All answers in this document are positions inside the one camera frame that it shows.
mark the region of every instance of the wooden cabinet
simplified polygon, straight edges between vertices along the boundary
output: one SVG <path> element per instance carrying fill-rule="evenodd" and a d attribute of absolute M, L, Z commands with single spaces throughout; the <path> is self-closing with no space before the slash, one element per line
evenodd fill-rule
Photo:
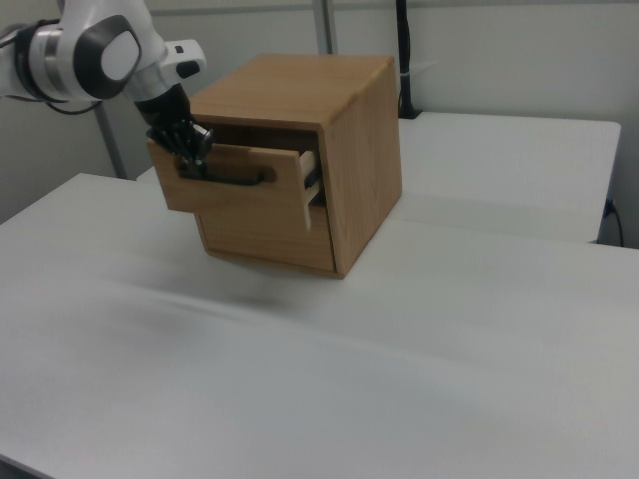
<path fill-rule="evenodd" d="M 211 255 L 346 277 L 401 196 L 395 85 L 392 57 L 257 57 L 191 99 L 209 169 L 256 181 L 181 178 L 150 143 L 167 205 Z"/>

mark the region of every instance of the drawer front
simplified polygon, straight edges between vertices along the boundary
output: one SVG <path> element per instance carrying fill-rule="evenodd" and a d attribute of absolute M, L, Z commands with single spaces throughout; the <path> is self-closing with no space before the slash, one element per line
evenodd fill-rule
<path fill-rule="evenodd" d="M 168 207 L 196 215 L 208 252 L 335 270 L 326 205 L 309 205 L 322 179 L 305 186 L 318 163 L 312 152 L 214 145 L 209 171 L 264 176 L 239 186 L 182 178 L 176 158 L 154 143 L 149 151 Z"/>
<path fill-rule="evenodd" d="M 290 229 L 285 224 L 264 221 L 257 225 L 234 223 L 219 214 L 198 214 L 198 226 L 211 253 L 232 254 L 278 264 L 335 271 L 326 206 L 309 207 L 311 227 Z"/>
<path fill-rule="evenodd" d="M 225 215 L 232 223 L 271 221 L 290 229 L 311 227 L 308 203 L 322 188 L 319 182 L 308 189 L 304 185 L 316 165 L 312 152 L 214 145 L 206 158 L 214 175 L 235 179 L 263 177 L 255 185 L 242 186 L 182 178 L 172 155 L 153 143 L 149 149 L 171 210 L 211 214 L 233 211 L 234 216 Z"/>

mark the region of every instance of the black drawer handle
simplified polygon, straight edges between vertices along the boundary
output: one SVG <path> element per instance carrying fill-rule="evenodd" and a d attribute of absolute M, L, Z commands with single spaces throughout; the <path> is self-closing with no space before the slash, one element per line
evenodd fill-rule
<path fill-rule="evenodd" d="M 211 172 L 200 172 L 195 166 L 178 166 L 178 175 L 187 180 L 200 180 L 203 182 L 222 183 L 225 185 L 236 185 L 239 187 L 254 187 L 264 181 L 264 173 L 257 172 L 250 177 L 233 177 L 230 175 L 218 175 Z"/>

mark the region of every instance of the white table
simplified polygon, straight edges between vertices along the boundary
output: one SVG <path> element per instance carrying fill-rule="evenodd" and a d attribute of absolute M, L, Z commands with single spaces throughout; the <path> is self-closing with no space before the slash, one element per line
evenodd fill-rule
<path fill-rule="evenodd" d="M 423 113 L 401 120 L 404 195 L 395 218 L 594 242 L 620 126 Z M 153 169 L 138 181 L 156 184 Z"/>
<path fill-rule="evenodd" d="M 390 219 L 335 281 L 80 176 L 0 271 L 0 453 L 58 479 L 639 474 L 632 250 Z"/>

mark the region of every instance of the gray wall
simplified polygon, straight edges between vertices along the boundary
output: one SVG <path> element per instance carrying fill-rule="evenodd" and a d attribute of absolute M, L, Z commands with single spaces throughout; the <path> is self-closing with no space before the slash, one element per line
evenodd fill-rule
<path fill-rule="evenodd" d="M 207 55 L 207 71 L 185 83 L 190 94 L 259 53 L 317 52 L 310 10 L 156 15 L 154 23 L 165 40 L 195 38 Z M 127 174 L 135 178 L 151 166 L 145 143 L 147 127 L 135 108 L 122 97 L 110 101 L 107 112 Z"/>
<path fill-rule="evenodd" d="M 418 106 L 619 122 L 611 195 L 639 247 L 639 5 L 413 8 L 410 22 L 413 62 L 437 62 L 413 80 Z M 395 54 L 392 9 L 338 10 L 336 23 L 341 53 Z M 612 218 L 602 239 L 618 242 Z"/>
<path fill-rule="evenodd" d="M 0 0 L 0 27 L 59 16 L 52 0 Z M 0 223 L 78 173 L 113 175 L 93 114 L 0 99 Z"/>

